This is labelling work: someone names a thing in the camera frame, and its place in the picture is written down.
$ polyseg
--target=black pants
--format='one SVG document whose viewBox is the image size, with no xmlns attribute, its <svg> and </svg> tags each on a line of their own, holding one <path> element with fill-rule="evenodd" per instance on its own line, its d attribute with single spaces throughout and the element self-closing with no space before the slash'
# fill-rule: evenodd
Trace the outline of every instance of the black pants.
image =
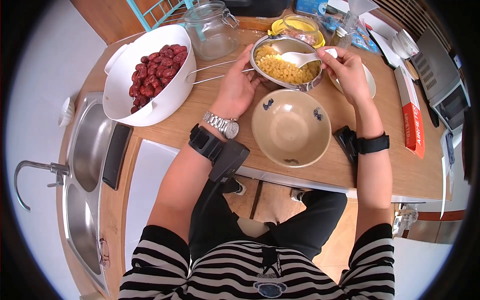
<svg viewBox="0 0 480 300">
<path fill-rule="evenodd" d="M 262 244 L 300 251 L 310 260 L 320 254 L 322 246 L 335 229 L 347 205 L 343 193 L 314 190 L 306 192 L 303 212 L 278 225 L 268 222 L 269 231 L 252 238 L 245 235 L 222 193 L 235 192 L 238 183 L 229 180 L 217 186 L 208 181 L 192 213 L 189 248 L 192 261 L 204 256 L 214 247 L 234 240 L 251 240 Z"/>
</svg>

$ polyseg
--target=shoe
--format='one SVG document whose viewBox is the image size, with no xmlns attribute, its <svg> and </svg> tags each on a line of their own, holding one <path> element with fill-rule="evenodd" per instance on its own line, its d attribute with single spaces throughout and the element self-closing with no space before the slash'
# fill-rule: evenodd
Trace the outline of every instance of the shoe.
<svg viewBox="0 0 480 300">
<path fill-rule="evenodd" d="M 243 194 L 245 194 L 245 192 L 247 191 L 247 187 L 245 186 L 245 184 L 241 183 L 240 181 L 236 179 L 235 181 L 240 185 L 239 190 L 236 191 L 235 194 L 237 194 L 238 196 L 243 196 Z"/>
<path fill-rule="evenodd" d="M 303 190 L 300 190 L 300 189 L 292 189 L 292 191 L 290 192 L 290 198 L 293 200 L 293 201 L 299 201 L 301 202 L 301 198 L 303 196 L 303 194 L 305 193 L 305 191 Z"/>
</svg>

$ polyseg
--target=stainless steel sink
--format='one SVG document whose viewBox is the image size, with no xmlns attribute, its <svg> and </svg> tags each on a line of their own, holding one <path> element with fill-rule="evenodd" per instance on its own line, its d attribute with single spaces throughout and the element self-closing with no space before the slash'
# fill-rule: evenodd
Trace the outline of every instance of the stainless steel sink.
<svg viewBox="0 0 480 300">
<path fill-rule="evenodd" d="M 108 145 L 117 122 L 107 118 L 103 93 L 89 93 L 79 106 L 67 150 L 70 173 L 63 186 L 67 242 L 92 279 L 108 293 L 100 242 L 100 195 Z"/>
</svg>

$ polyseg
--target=black and white striped shirt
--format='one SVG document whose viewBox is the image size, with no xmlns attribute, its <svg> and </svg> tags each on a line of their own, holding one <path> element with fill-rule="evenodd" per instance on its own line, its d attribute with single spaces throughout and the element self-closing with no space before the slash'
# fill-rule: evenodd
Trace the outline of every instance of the black and white striped shirt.
<svg viewBox="0 0 480 300">
<path fill-rule="evenodd" d="M 147 226 L 120 299 L 393 299 L 391 230 L 380 224 L 358 239 L 337 285 L 299 251 L 252 241 L 221 244 L 189 268 L 185 241 Z"/>
</svg>

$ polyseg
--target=wooden table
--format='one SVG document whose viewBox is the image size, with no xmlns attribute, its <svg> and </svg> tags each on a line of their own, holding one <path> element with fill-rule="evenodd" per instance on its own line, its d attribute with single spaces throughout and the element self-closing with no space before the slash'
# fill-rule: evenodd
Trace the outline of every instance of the wooden table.
<svg viewBox="0 0 480 300">
<path fill-rule="evenodd" d="M 108 59 L 120 46 L 132 42 L 140 35 L 107 47 L 88 75 L 78 95 L 77 103 L 87 92 L 103 91 L 107 77 L 103 69 Z M 197 60 L 197 68 L 233 60 L 246 45 L 254 43 L 264 35 L 265 32 L 240 29 L 241 45 L 236 51 L 219 60 Z M 441 199 L 443 186 L 440 137 L 444 131 L 443 125 L 439 128 L 434 128 L 432 122 L 430 122 L 427 107 L 422 99 L 420 90 L 417 88 L 420 110 L 424 119 L 423 126 L 426 144 L 424 159 L 418 158 L 406 149 L 402 107 L 393 70 L 384 63 L 380 56 L 354 47 L 349 49 L 361 55 L 363 63 L 368 67 L 375 79 L 377 91 L 373 100 L 379 110 L 385 132 L 390 135 L 389 153 L 393 171 L 393 193 L 417 198 Z M 228 66 L 225 65 L 199 72 L 197 73 L 197 81 L 224 74 L 227 69 Z M 113 299 L 118 297 L 118 286 L 121 275 L 125 271 L 126 208 L 132 173 L 141 140 L 147 139 L 171 147 L 181 148 L 188 141 L 190 129 L 202 118 L 204 112 L 208 110 L 215 100 L 219 83 L 220 80 L 212 80 L 195 85 L 185 103 L 169 118 L 149 127 L 134 128 L 121 171 L 119 189 L 114 191 L 107 185 L 103 185 L 100 208 L 100 233 L 101 237 L 107 241 L 110 250 L 111 267 L 105 270 L 105 274 Z M 252 135 L 251 117 L 256 103 L 268 92 L 270 91 L 261 85 L 255 94 L 253 104 L 239 119 L 240 133 L 237 140 L 245 144 L 251 151 L 244 166 L 305 180 L 354 188 L 352 166 L 334 139 L 332 139 L 325 155 L 318 162 L 299 169 L 281 167 L 270 161 L 260 151 Z M 310 91 L 309 94 L 328 113 L 332 123 L 332 131 L 336 131 L 344 125 L 348 125 L 353 130 L 356 129 L 353 107 L 345 100 L 343 94 L 335 88 L 327 74 L 325 74 L 321 83 Z M 64 136 L 64 143 L 59 157 L 60 163 L 65 162 L 66 146 L 70 138 L 71 126 L 67 128 Z M 59 211 L 59 228 L 63 228 L 61 193 L 57 193 L 57 208 Z M 98 289 L 89 278 L 85 278 L 86 273 L 81 269 L 63 235 L 61 234 L 60 236 L 67 262 L 80 292 L 85 294 Z"/>
</svg>

